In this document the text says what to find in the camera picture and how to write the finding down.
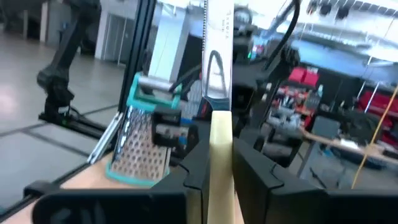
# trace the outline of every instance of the table leg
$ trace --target table leg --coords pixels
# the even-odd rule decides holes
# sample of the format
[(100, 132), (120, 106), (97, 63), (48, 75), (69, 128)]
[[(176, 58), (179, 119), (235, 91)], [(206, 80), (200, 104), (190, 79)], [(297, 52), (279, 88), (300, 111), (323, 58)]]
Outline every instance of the table leg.
[(311, 163), (317, 156), (317, 151), (320, 147), (319, 142), (311, 142), (310, 147), (308, 148), (305, 156), (303, 158), (303, 162), (301, 163), (300, 168), (297, 172), (297, 177), (300, 179), (307, 179), (308, 175), (310, 174)]

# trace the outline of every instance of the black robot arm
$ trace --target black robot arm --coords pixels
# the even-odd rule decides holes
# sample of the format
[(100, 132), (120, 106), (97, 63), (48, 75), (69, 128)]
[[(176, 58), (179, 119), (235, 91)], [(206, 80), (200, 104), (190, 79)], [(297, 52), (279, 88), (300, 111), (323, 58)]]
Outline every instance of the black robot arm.
[(70, 102), (75, 95), (68, 88), (70, 65), (87, 28), (100, 16), (100, 2), (98, 0), (69, 0), (66, 3), (73, 10), (78, 11), (78, 15), (66, 29), (50, 65), (37, 75), (37, 83), (47, 94), (44, 112), (39, 119), (100, 138), (104, 127), (87, 120), (81, 122), (79, 116), (71, 113), (74, 109), (71, 109)]

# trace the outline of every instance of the teal grater handle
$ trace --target teal grater handle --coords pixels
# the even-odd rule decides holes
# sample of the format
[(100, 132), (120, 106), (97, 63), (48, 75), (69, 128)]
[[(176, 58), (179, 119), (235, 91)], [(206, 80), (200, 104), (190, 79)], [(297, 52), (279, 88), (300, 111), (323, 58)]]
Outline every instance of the teal grater handle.
[[(127, 98), (127, 106), (132, 106), (134, 108), (144, 110), (147, 112), (153, 112), (156, 106), (164, 106), (172, 109), (178, 109), (180, 105), (181, 95), (175, 94), (171, 100), (158, 99), (154, 95), (143, 94), (139, 89), (138, 79), (142, 76), (142, 72), (137, 72), (132, 81), (130, 87), (129, 97)], [(180, 92), (182, 86), (179, 85), (175, 91)]]

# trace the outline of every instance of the table surface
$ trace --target table surface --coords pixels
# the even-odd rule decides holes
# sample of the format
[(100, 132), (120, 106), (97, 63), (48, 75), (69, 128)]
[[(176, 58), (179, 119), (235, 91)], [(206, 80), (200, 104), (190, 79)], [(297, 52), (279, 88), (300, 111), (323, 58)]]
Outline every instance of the table surface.
[(327, 138), (324, 138), (324, 137), (321, 137), (321, 136), (317, 136), (315, 134), (309, 133), (304, 128), (301, 128), (301, 131), (302, 131), (304, 137), (309, 139), (309, 140), (320, 142), (320, 143), (323, 143), (323, 144), (327, 144), (329, 146), (334, 146), (334, 147), (337, 147), (339, 149), (346, 150), (346, 151), (353, 152), (353, 153), (357, 153), (357, 154), (361, 154), (361, 155), (364, 155), (365, 152), (367, 151), (368, 152), (368, 157), (370, 157), (370, 158), (374, 158), (374, 159), (378, 159), (378, 160), (381, 160), (381, 161), (390, 162), (390, 163), (398, 165), (398, 160), (390, 158), (390, 157), (387, 157), (387, 156), (384, 156), (382, 154), (383, 147), (382, 146), (378, 146), (377, 144), (369, 146), (367, 149), (364, 148), (364, 147), (360, 147), (360, 146), (358, 146), (358, 148), (349, 147), (347, 145), (342, 144), (341, 141), (338, 140), (338, 139), (331, 140), (331, 139), (327, 139)]
[[(109, 180), (105, 177), (105, 167), (108, 161), (112, 158), (111, 154), (108, 154), (102, 160), (96, 164), (87, 167), (79, 174), (75, 175), (64, 184), (61, 188), (64, 189), (134, 189), (138, 188), (133, 185), (126, 185)], [(31, 213), (35, 202), (23, 208), (15, 215), (11, 216), (2, 224), (31, 224)], [(241, 209), (239, 206), (238, 198), (235, 196), (235, 224), (244, 224)]]

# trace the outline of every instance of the machinery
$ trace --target machinery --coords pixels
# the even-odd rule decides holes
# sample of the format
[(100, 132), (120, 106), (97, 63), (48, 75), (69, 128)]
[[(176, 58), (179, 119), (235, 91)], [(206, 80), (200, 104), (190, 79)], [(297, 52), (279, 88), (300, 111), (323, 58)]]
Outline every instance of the machinery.
[(294, 110), (279, 107), (269, 113), (267, 123), (282, 129), (295, 130), (301, 124), (301, 115), (294, 113)]
[(87, 120), (71, 107), (75, 95), (69, 90), (68, 84), (69, 68), (77, 48), (87, 27), (100, 16), (100, 1), (70, 0), (67, 3), (78, 10), (78, 16), (63, 34), (50, 65), (37, 75), (37, 83), (47, 94), (44, 112), (39, 119), (99, 139), (106, 127)]

